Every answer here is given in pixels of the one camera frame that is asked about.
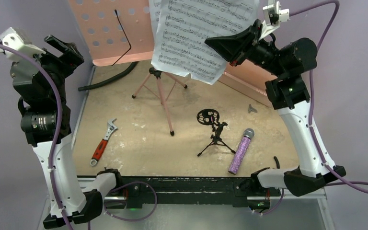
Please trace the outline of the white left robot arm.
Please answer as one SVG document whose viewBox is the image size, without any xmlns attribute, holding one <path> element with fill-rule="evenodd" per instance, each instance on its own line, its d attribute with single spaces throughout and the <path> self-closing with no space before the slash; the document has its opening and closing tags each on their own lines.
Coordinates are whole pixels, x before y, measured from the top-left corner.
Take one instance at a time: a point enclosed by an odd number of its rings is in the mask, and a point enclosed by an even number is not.
<svg viewBox="0 0 368 230">
<path fill-rule="evenodd" d="M 109 193 L 118 196 L 124 183 L 117 169 L 97 173 L 81 189 L 72 158 L 72 131 L 65 80 L 84 62 L 73 43 L 49 35 L 45 42 L 61 52 L 59 57 L 38 48 L 21 35 L 10 35 L 4 45 L 22 53 L 11 67 L 13 87 L 20 94 L 21 129 L 42 166 L 50 196 L 50 213 L 43 221 L 47 230 L 88 223 L 98 217 Z"/>
</svg>

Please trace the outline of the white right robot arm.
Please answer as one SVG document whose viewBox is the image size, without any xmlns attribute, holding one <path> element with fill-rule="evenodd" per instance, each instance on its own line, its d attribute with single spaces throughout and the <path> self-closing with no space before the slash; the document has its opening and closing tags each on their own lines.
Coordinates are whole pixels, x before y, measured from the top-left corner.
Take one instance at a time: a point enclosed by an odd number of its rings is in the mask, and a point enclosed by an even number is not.
<svg viewBox="0 0 368 230">
<path fill-rule="evenodd" d="M 312 136 L 318 130 L 302 79 L 304 72 L 317 67 L 318 50 L 312 40 L 304 37 L 279 49 L 273 41 L 265 41 L 263 25 L 256 20 L 239 34 L 207 38 L 205 44 L 231 66 L 248 60 L 275 77 L 265 83 L 265 91 L 290 133 L 299 165 L 295 169 L 264 168 L 252 173 L 249 186 L 254 194 L 261 195 L 268 188 L 284 188 L 295 196 L 303 196 L 345 176 L 345 168 L 335 164 L 319 137 Z"/>
</svg>

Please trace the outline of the sheet music paper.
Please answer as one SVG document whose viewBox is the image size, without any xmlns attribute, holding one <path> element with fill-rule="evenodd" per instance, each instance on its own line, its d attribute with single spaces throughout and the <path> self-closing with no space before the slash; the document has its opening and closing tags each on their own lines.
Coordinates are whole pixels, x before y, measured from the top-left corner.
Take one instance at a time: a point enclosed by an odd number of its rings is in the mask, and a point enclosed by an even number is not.
<svg viewBox="0 0 368 230">
<path fill-rule="evenodd" d="M 156 45 L 156 33 L 161 13 L 161 0 L 149 0 L 149 13 L 154 45 Z"/>
<path fill-rule="evenodd" d="M 259 3 L 258 0 L 162 0 L 152 66 L 213 85 L 223 75 L 227 61 L 205 40 L 244 31 L 257 18 Z"/>
</svg>

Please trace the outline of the pink folding music stand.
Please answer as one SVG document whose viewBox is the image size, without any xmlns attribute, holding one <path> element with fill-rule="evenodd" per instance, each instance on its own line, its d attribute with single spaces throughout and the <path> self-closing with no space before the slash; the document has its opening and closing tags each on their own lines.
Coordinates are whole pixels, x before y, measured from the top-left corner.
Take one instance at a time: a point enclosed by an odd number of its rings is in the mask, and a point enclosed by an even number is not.
<svg viewBox="0 0 368 230">
<path fill-rule="evenodd" d="M 147 0 L 70 0 L 96 67 L 151 59 L 154 38 Z"/>
</svg>

